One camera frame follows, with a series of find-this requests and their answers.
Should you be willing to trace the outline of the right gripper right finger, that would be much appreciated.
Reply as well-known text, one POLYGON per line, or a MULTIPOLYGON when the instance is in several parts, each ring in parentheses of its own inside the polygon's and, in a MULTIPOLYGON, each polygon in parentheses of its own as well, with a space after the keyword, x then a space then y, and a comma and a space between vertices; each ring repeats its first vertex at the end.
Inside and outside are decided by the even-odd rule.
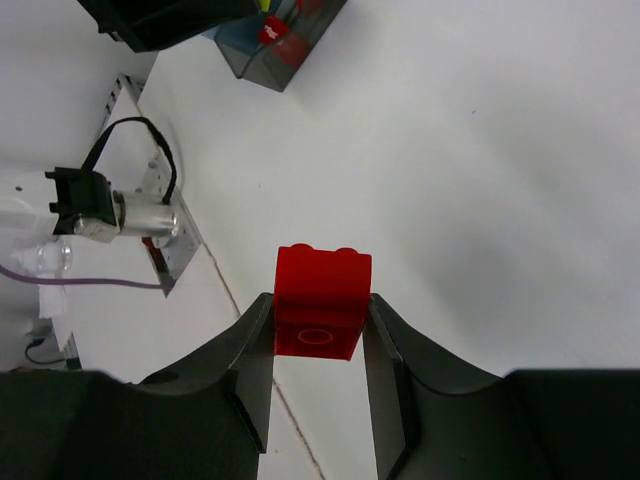
POLYGON ((382 479, 635 479, 635 369, 493 375, 424 336, 379 295, 363 333, 382 479))

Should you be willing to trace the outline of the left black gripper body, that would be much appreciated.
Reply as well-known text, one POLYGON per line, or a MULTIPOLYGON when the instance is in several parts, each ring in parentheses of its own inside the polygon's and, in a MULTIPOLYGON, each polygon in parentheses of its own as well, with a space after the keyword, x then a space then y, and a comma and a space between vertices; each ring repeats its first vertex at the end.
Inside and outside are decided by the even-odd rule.
POLYGON ((98 32, 136 53, 157 52, 269 9, 258 0, 79 0, 98 32))

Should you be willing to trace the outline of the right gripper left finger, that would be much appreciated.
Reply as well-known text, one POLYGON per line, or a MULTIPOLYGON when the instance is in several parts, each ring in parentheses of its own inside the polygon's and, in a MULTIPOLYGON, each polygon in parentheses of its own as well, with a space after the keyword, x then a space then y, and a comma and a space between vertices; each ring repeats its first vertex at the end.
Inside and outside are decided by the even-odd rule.
POLYGON ((1 377, 5 479, 254 479, 268 443, 273 298, 138 384, 99 371, 1 377))

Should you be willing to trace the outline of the red curved lego piece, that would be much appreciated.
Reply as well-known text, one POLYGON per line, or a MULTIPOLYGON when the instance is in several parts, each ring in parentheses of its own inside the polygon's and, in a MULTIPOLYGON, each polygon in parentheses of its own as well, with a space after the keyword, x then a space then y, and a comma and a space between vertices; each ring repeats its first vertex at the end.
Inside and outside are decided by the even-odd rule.
POLYGON ((349 361, 364 328, 372 256, 307 244, 278 250, 274 349, 278 356, 349 361))

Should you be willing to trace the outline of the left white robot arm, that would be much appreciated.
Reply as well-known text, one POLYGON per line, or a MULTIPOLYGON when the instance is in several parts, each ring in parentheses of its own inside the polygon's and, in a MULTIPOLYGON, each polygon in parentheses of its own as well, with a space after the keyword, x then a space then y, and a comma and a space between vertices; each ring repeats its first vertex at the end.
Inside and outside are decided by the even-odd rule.
MULTIPOLYGON (((82 8, 98 31, 136 53, 159 52, 221 24, 265 13, 268 1, 84 1, 82 8)), ((109 243, 119 235, 171 238, 177 229, 172 197, 177 167, 169 144, 158 128, 141 115, 127 122, 146 128, 167 160, 170 176, 159 192, 143 203, 149 226, 129 227, 133 217, 122 193, 113 190, 96 165, 115 130, 100 134, 78 168, 56 167, 23 181, 5 179, 1 187, 1 224, 41 235, 79 235, 109 243)))

